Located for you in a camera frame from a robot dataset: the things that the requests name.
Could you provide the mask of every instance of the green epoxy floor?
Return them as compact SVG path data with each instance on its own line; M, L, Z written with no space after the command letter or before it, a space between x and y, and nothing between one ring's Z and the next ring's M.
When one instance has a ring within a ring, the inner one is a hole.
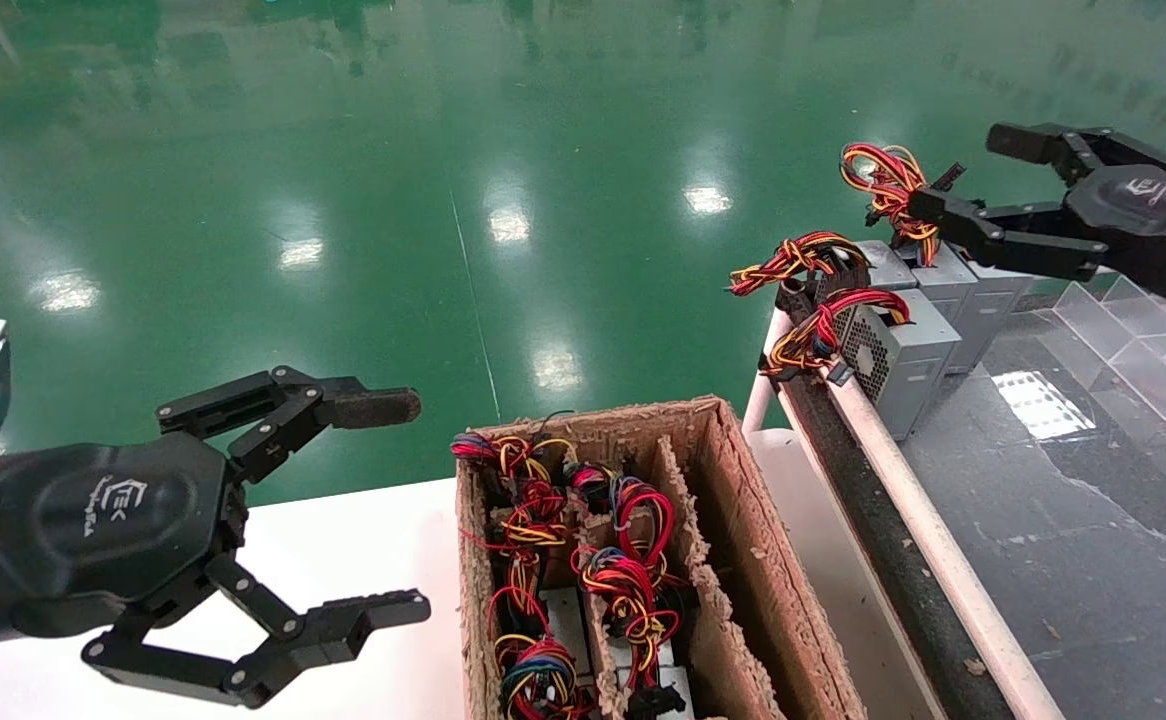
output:
M276 364L410 384L278 502L436 478L468 425L715 392L740 408L781 237L863 231L851 140L1059 193L993 120L1166 146L1166 0L0 0L7 450L154 436Z

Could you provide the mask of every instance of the metal rod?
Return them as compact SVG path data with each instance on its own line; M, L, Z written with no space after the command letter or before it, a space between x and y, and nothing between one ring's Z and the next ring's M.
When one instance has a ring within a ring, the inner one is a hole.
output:
M921 488L920 480L885 429L874 406L863 394L858 382L851 380L842 387L833 383L826 386L833 405L863 448L868 463L876 470L913 541L929 562L961 624L970 632L970 639L979 650L986 670L996 679L1014 716L1019 720L1062 720L1063 714L1054 697L1032 667L1032 662L1009 630L1000 611L996 610L979 575L975 574L943 516L939 515L925 488ZM788 418L796 428L798 417L789 412Z
M765 345L761 345L761 354L770 355L774 350L774 343L779 342L785 334L792 329L792 319L784 310L774 309L770 315L770 330L765 333ZM765 411L770 408L770 397L774 394L774 389L770 386L770 378L757 373L752 380L752 396L749 396L747 407L743 410L743 432L756 433L765 422Z

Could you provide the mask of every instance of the power supply fan grille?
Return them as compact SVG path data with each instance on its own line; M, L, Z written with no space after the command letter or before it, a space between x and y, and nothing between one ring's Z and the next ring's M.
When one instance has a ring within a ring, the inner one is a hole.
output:
M842 357L854 368L858 386L863 387L868 399L876 401L881 394L881 387L885 387L885 378L888 377L888 365L886 365L888 356L880 338L872 333L872 324L858 313L854 314L849 323L849 333L842 343Z

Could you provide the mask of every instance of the wire bundle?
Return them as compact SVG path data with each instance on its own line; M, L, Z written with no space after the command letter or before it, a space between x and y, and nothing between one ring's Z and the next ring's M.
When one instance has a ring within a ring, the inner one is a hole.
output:
M507 632L497 635L496 609L504 594L519 599L528 615L541 623L543 637ZM507 720L582 720L592 711L593 699L580 687L574 659L552 637L547 614L538 597L522 589L501 587L490 601L490 634L496 643L496 662L504 673L504 715Z
M522 436L498 436L486 439L478 433L459 433L450 442L450 452L458 460L475 464L494 466L500 478L548 478L547 468L536 456L552 445L564 445L566 452L573 455L574 446L560 438L547 438L533 443Z
M831 364L831 356L840 351L836 319L857 305L873 305L888 310L893 324L911 322L907 302L893 292L874 288L842 288L827 296L805 322L792 328L771 348L763 375L779 375L785 369L813 370Z
M856 160L868 160L870 163L872 170L866 179L854 168ZM934 266L934 258L939 252L939 226L918 221L907 211L912 193L927 184L921 165L907 147L850 142L840 152L840 176L856 190L872 196L872 214L888 218L899 238L915 242L920 246L916 263L922 268Z
M868 266L868 257L863 251L843 236L827 231L812 232L781 242L774 256L760 265L735 270L730 273L729 289L738 298L744 298L766 284L785 281L802 270L835 274L831 258L836 251L843 252L848 263Z
M656 606L656 583L646 565L617 547L580 546L571 559L580 582L606 602L611 625L632 646L630 688L659 684L659 648L680 628L680 614Z
M459 433L450 443L458 460L496 469L513 499L513 511L500 523L505 543L484 543L484 546L510 559L506 585L520 590L510 602L522 615L531 611L528 602L538 596L547 550L564 546L568 533L561 515L569 498L552 485L550 474L539 461L553 445L563 445L566 460L574 460L574 446L560 438L532 442L521 436L487 439L478 433Z
M555 483L543 454L552 445L566 447ZM611 512L619 547L597 551L580 546L570 557L571 569L584 589L606 602L607 623L614 629L611 632L620 634L632 646L628 687L663 691L659 687L659 648L680 628L687 611L680 594L684 580L667 573L665 551L675 520L669 498L632 475L580 462L577 450L564 439L525 441L463 433L454 439L451 450L458 460L487 469L491 477L497 475L513 503L499 525L498 541L465 533L487 551L510 559L503 587L493 593L489 607L507 720L583 720L595 707L592 693L577 683L569 652L552 637L538 597L548 550L568 541L566 508L575 497L573 492L586 498L592 511ZM566 495L566 488L571 495ZM641 509L647 512L638 513ZM500 620L510 622L510 632L499 634ZM542 628L542 637L536 638L538 628Z
M639 478L616 477L610 482L610 506L614 515L614 531L619 534L619 547L630 559L641 562L644 568L659 568L663 564L662 553L670 540L670 527L675 511L663 492ZM648 538L632 537L632 515L638 506L651 511Z

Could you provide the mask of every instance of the white table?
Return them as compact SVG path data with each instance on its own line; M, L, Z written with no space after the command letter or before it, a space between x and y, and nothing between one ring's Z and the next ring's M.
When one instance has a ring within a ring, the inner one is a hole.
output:
M80 662L98 634L0 643L0 720L463 716L454 478L250 510L237 559L295 610L417 587L431 620L373 632L360 659L303 673L262 709L126 688ZM264 630L219 594L149 641L236 659Z

